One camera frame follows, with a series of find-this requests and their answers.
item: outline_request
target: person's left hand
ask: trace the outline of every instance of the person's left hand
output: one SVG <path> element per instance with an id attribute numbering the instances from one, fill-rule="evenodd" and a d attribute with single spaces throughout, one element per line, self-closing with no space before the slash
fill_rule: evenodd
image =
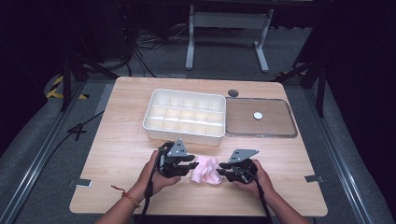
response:
<path id="1" fill-rule="evenodd" d="M 149 176 L 151 175 L 152 168 L 154 166 L 155 159 L 157 158 L 159 151 L 155 150 L 151 154 L 151 158 L 148 162 L 146 162 L 143 167 L 142 172 L 140 173 L 139 178 L 137 179 L 134 186 L 131 190 L 137 190 L 138 192 L 145 192 L 147 183 L 149 182 Z M 164 187 L 175 185 L 178 181 L 181 180 L 180 176 L 174 176 L 167 178 L 161 175 L 158 171 L 156 171 L 152 177 L 153 183 L 153 194 L 160 192 Z"/>

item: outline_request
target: hand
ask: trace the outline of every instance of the hand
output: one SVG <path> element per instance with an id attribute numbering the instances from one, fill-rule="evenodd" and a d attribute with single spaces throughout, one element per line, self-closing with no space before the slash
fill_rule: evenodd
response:
<path id="1" fill-rule="evenodd" d="M 152 168 L 154 166 L 155 159 L 157 158 L 159 151 L 155 150 L 151 154 L 151 158 L 148 162 L 146 162 L 145 166 L 143 167 L 142 172 L 140 173 L 139 178 L 137 179 L 134 186 L 131 188 L 130 191 L 138 191 L 141 197 L 144 198 L 144 192 L 146 190 L 146 186 L 149 182 L 149 177 L 151 175 Z M 152 177 L 153 183 L 153 194 L 160 192 L 164 187 L 175 185 L 178 181 L 180 181 L 180 176 L 174 176 L 171 178 L 166 178 L 161 175 L 158 171 L 156 171 Z"/>
<path id="2" fill-rule="evenodd" d="M 257 167 L 257 178 L 259 179 L 259 183 L 262 186 L 262 190 L 264 190 L 265 200 L 267 197 L 274 194 L 275 190 L 272 185 L 271 179 L 267 172 L 262 169 L 262 165 L 257 160 L 252 160 Z M 246 190 L 252 193 L 256 198 L 260 199 L 260 193 L 257 189 L 257 183 L 252 181 L 248 184 L 241 183 L 239 181 L 234 181 L 233 184 L 237 186 L 239 189 Z"/>

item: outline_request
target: black strap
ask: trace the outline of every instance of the black strap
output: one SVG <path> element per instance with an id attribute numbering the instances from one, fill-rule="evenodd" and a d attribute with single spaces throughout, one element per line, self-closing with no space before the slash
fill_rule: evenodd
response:
<path id="1" fill-rule="evenodd" d="M 262 202 L 262 207 L 264 208 L 265 211 L 265 217 L 268 219 L 268 223 L 272 224 L 272 219 L 271 219 L 271 214 L 270 211 L 268 210 L 267 202 L 264 199 L 264 190 L 262 190 L 262 186 L 259 184 L 259 180 L 257 178 L 254 179 L 257 183 L 257 189 L 259 190 L 260 194 L 260 201 Z"/>
<path id="2" fill-rule="evenodd" d="M 140 221 L 142 220 L 142 218 L 146 215 L 146 212 L 148 211 L 149 199 L 153 195 L 153 191 L 154 191 L 152 177 L 154 176 L 154 173 L 157 171 L 157 162 L 160 157 L 161 157 L 161 151 L 158 153 L 157 158 L 155 158 L 154 166 L 152 167 L 151 175 L 149 176 L 148 184 L 147 184 L 146 190 L 145 190 L 145 198 L 146 198 L 145 206 L 143 207 L 142 214 L 140 215 L 139 219 L 136 221 L 136 224 L 140 223 Z"/>

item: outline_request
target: pink cloth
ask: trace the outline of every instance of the pink cloth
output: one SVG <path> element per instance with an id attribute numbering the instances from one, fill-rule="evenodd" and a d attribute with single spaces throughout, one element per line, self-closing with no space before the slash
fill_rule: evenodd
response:
<path id="1" fill-rule="evenodd" d="M 220 168 L 218 160 L 214 157 L 197 156 L 195 161 L 199 162 L 198 166 L 192 170 L 191 180 L 197 183 L 206 182 L 217 185 L 221 183 L 222 176 L 216 169 Z"/>

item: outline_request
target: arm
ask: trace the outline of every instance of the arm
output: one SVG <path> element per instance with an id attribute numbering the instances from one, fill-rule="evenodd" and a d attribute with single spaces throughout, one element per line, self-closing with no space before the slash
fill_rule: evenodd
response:
<path id="1" fill-rule="evenodd" d="M 275 212 L 276 216 L 279 218 L 282 224 L 289 223 L 309 223 L 309 221 L 301 216 L 294 208 L 292 208 L 274 189 L 271 179 L 268 174 L 262 169 L 262 165 L 253 160 L 254 164 L 257 166 L 257 177 L 259 183 L 264 191 L 264 199 L 267 204 Z M 238 188 L 251 192 L 256 198 L 260 199 L 259 191 L 257 190 L 257 185 L 255 182 L 249 184 L 243 184 L 238 181 L 233 182 Z"/>
<path id="2" fill-rule="evenodd" d="M 137 179 L 134 186 L 128 190 L 128 194 L 131 195 L 138 203 L 141 203 L 145 199 L 145 190 L 147 183 L 149 182 L 149 176 L 151 174 L 152 167 L 154 166 L 155 158 L 158 155 L 158 151 L 154 151 L 151 154 L 150 160 L 143 167 L 139 178 Z M 180 176 L 166 178 L 155 172 L 152 177 L 153 182 L 153 194 L 158 193 L 166 186 L 175 185 L 180 181 Z M 128 198 L 121 197 L 103 216 L 101 216 L 96 223 L 128 223 L 136 209 L 136 205 Z"/>

